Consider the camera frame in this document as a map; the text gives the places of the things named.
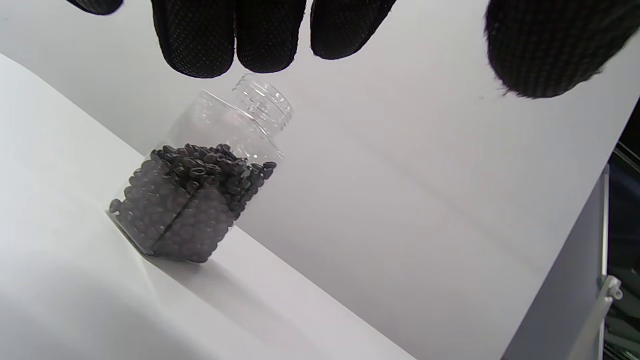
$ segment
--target clear plastic jar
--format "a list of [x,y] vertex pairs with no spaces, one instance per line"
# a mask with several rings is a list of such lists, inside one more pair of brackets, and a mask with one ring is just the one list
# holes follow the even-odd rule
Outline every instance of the clear plastic jar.
[[292,116],[247,74],[233,104],[201,92],[111,201],[108,214],[145,256],[203,263],[273,174],[273,143]]

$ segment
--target textured glove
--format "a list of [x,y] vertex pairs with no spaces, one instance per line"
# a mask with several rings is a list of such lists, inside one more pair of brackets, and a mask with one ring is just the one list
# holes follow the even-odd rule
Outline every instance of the textured glove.
[[[96,15],[122,0],[67,0]],[[396,0],[315,0],[311,48],[323,59],[352,55],[367,43]],[[237,56],[254,72],[291,64],[305,0],[151,0],[162,54],[170,67],[194,78],[224,74]]]
[[506,90],[537,98],[590,79],[638,27],[640,0],[491,0],[485,32]]

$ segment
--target glove finger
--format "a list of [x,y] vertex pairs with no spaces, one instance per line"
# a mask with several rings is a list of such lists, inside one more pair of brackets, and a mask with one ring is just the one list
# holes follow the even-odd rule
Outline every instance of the glove finger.
[[597,74],[640,26],[637,0],[491,0],[489,63],[506,90],[561,95]]
[[315,0],[311,49],[323,59],[356,53],[369,41],[396,0]]
[[194,78],[215,78],[234,61],[234,8],[227,0],[152,0],[167,64]]
[[76,8],[94,15],[109,15],[122,5],[122,0],[67,0]]
[[291,64],[305,0],[236,0],[238,60],[254,72],[277,72]]

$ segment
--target dark bead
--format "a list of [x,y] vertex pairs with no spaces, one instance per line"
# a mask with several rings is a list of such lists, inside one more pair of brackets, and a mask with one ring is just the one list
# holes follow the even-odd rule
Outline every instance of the dark bead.
[[160,175],[165,175],[167,172],[169,172],[170,168],[171,164],[169,164],[169,161],[161,160],[157,168],[157,173]]
[[205,169],[204,167],[195,167],[195,168],[192,168],[191,171],[189,171],[189,175],[193,177],[200,177],[206,173],[207,173],[207,169]]
[[198,264],[205,263],[209,259],[209,256],[210,255],[207,255],[207,254],[197,254],[197,255],[192,256],[189,259],[189,261],[191,261],[192,263],[198,263]]
[[265,180],[269,179],[271,177],[271,175],[273,175],[273,169],[272,168],[267,168],[262,172],[262,176],[264,177]]
[[182,160],[182,164],[186,168],[192,168],[192,167],[196,166],[196,161],[194,159],[192,159],[192,158],[184,158]]
[[264,164],[262,164],[262,167],[264,167],[264,168],[276,168],[277,165],[278,164],[276,164],[273,161],[267,161]]
[[124,188],[124,196],[128,199],[131,198],[131,192],[133,191],[133,187],[131,186],[127,186],[126,188]]
[[142,166],[140,167],[140,169],[142,169],[143,172],[148,172],[153,170],[156,167],[156,163],[154,163],[153,160],[146,160],[145,162],[142,163]]
[[113,199],[111,201],[111,204],[109,204],[109,212],[115,213],[117,211],[120,211],[121,205],[122,205],[122,201],[120,201],[120,199]]
[[208,164],[214,164],[219,161],[218,156],[213,153],[205,155],[205,157],[202,159],[204,160],[205,163],[208,163]]
[[187,170],[185,170],[184,167],[182,166],[178,166],[173,170],[173,172],[175,172],[175,174],[178,175],[179,177],[183,177],[187,174]]
[[220,167],[213,164],[205,164],[204,168],[207,169],[207,174],[218,175],[220,173]]
[[198,183],[197,181],[190,181],[187,184],[186,190],[187,190],[188,193],[195,193],[196,190],[198,190],[199,187],[200,187],[200,183]]
[[196,152],[196,148],[193,145],[191,145],[190,143],[186,144],[184,146],[184,149],[187,150],[187,153],[189,155],[193,155]]
[[174,152],[171,154],[167,154],[164,156],[164,159],[166,161],[169,161],[169,163],[173,164],[176,160],[180,159],[180,155],[175,154]]
[[165,154],[175,154],[176,152],[175,148],[170,145],[163,146],[162,151],[164,151]]

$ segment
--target black bean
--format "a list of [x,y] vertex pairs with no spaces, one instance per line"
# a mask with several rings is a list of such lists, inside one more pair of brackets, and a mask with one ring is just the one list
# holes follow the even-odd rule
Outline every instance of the black bean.
[[204,160],[205,163],[208,163],[208,164],[215,164],[218,162],[217,155],[213,153],[205,155],[205,157],[202,159]]
[[205,169],[204,167],[195,167],[195,168],[192,168],[191,171],[189,171],[189,175],[193,177],[200,177],[205,175],[206,173],[207,173],[207,169]]
[[196,166],[196,161],[194,159],[192,159],[192,158],[184,158],[184,159],[182,159],[182,164],[186,168],[192,168],[192,167]]
[[191,145],[190,143],[186,144],[184,146],[184,149],[187,150],[187,153],[189,155],[193,155],[196,152],[196,149],[193,147],[193,145]]
[[187,184],[186,190],[188,193],[195,193],[199,187],[200,187],[200,183],[198,183],[197,181],[190,181]]
[[176,160],[180,160],[180,155],[176,153],[170,153],[164,156],[164,159],[173,164]]
[[175,168],[173,170],[173,172],[178,175],[180,178],[182,178],[183,176],[185,176],[187,174],[187,170],[184,169],[184,167],[182,166],[178,166],[177,168]]
[[122,206],[122,201],[120,201],[120,199],[113,199],[111,201],[111,204],[109,204],[109,212],[115,213],[117,211],[120,211],[121,206]]
[[265,171],[262,172],[262,176],[265,180],[269,179],[271,177],[271,175],[273,175],[273,169],[272,168],[267,168],[265,169]]
[[156,163],[154,163],[153,160],[147,160],[142,163],[142,166],[140,167],[140,169],[142,169],[143,172],[148,172],[153,170],[155,167],[156,167]]
[[131,198],[131,192],[132,191],[133,191],[133,187],[127,186],[126,188],[124,188],[124,196],[126,198]]
[[162,147],[162,151],[164,151],[165,154],[175,154],[176,150],[174,147],[170,146],[170,145],[165,145]]

